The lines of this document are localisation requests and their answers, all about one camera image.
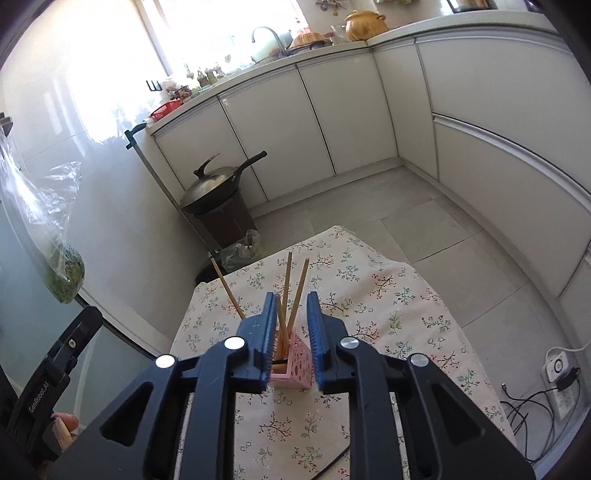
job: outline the red basket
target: red basket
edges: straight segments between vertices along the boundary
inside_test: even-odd
[[[170,100],[169,102],[166,102],[165,104],[160,105],[156,110],[154,110],[152,112],[152,115],[150,115],[150,116],[154,120],[158,121],[161,118],[164,118],[166,115],[168,115],[173,110],[176,110],[182,104],[183,104],[182,100]]]

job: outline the ceramic pot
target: ceramic pot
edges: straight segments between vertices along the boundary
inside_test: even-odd
[[[353,40],[368,40],[376,35],[388,31],[386,15],[380,15],[370,10],[353,10],[345,21],[347,22],[347,36]]]

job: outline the wok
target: wok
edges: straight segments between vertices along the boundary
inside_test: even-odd
[[[181,208],[194,215],[202,215],[219,207],[228,200],[236,191],[240,184],[242,172],[267,156],[266,151],[246,160],[238,168],[221,167],[210,173],[205,173],[205,167],[217,156],[209,158],[193,173],[197,180],[187,189],[181,200]]]

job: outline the chopstick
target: chopstick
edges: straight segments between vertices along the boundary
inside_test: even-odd
[[[213,268],[216,269],[216,273],[217,273],[217,277],[222,281],[222,285],[223,287],[226,289],[226,293],[228,294],[228,297],[230,297],[230,301],[232,302],[232,304],[234,305],[234,308],[236,309],[236,311],[238,312],[238,315],[240,315],[241,319],[246,318],[246,315],[244,315],[244,312],[242,311],[242,309],[240,308],[240,305],[238,304],[238,302],[236,301],[236,298],[234,298],[234,295],[232,294],[232,292],[230,291],[230,287],[228,287],[228,284],[226,283],[226,280],[224,280],[222,272],[220,272],[219,267],[217,266],[216,261],[213,259],[212,257],[212,264],[213,264]]]
[[[304,268],[301,269],[301,276],[300,276],[300,283],[297,286],[297,291],[295,293],[294,303],[291,306],[291,313],[290,313],[290,321],[287,323],[287,334],[291,335],[291,330],[294,327],[294,322],[297,315],[298,307],[300,306],[300,298],[301,292],[304,290],[304,282],[306,280],[306,273],[308,272],[308,264],[310,263],[310,259],[306,258],[304,262]]]
[[[280,317],[280,332],[281,332],[281,350],[280,350],[280,354],[281,357],[283,357],[286,352],[285,350],[287,349],[289,351],[289,344],[290,344],[290,336],[287,333],[287,326],[285,325],[285,321],[287,319],[287,303],[288,303],[288,299],[290,296],[290,275],[291,275],[291,252],[289,252],[287,254],[287,266],[285,268],[285,281],[283,282],[283,298],[282,298],[282,307],[283,307],[283,311],[282,311],[282,318]]]
[[[277,339],[277,358],[283,358],[285,355],[285,348],[289,350],[290,337],[287,335],[287,327],[285,326],[285,308],[279,297],[277,303],[277,316],[279,317],[279,338]]]
[[[287,318],[287,299],[290,294],[291,252],[287,254],[287,267],[285,268],[285,281],[283,282],[283,321]]]

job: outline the gray floor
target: gray floor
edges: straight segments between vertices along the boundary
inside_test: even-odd
[[[568,345],[515,261],[464,210],[405,167],[315,195],[255,222],[268,254],[343,225],[386,257],[412,264],[463,328],[501,400],[508,400],[503,382],[513,397],[544,389],[540,372],[546,351]],[[540,408],[528,411],[532,458],[541,451],[550,421]],[[521,451],[524,430],[517,436]]]

